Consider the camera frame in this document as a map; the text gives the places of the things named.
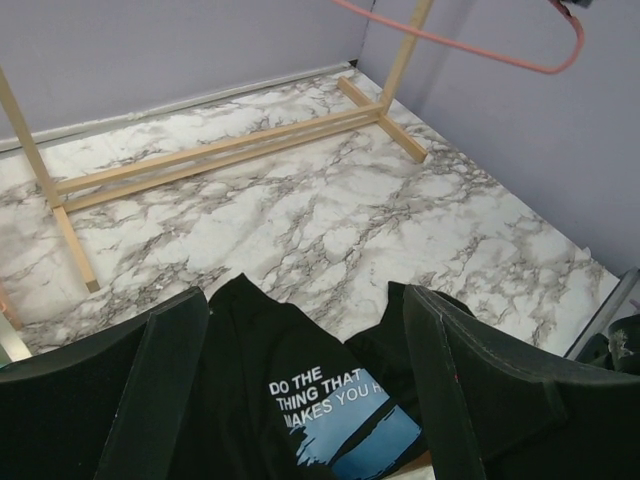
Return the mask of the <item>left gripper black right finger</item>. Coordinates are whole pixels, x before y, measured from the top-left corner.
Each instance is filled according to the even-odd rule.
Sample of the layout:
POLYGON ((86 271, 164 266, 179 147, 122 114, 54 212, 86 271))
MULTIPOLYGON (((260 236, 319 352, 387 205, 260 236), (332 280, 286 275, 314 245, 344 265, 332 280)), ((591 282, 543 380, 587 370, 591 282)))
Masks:
POLYGON ((408 286, 403 318, 439 479, 635 479, 639 380, 540 350, 408 286))

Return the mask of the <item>black t shirt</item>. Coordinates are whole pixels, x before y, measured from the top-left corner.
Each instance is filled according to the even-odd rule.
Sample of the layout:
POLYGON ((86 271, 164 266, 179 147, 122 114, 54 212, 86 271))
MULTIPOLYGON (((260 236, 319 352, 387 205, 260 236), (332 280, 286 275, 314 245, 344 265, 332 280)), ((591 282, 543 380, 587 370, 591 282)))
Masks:
POLYGON ((388 286, 381 321, 341 341, 238 276, 209 323, 172 479, 381 479, 428 449, 404 320, 388 286))

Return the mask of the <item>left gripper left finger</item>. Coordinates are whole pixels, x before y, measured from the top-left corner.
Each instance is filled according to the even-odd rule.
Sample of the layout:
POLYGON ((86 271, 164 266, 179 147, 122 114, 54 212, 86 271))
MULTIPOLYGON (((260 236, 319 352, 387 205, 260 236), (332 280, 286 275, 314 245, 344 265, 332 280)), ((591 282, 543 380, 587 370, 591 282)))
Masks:
POLYGON ((4 479, 164 479, 209 311, 192 287, 1 369, 4 479))

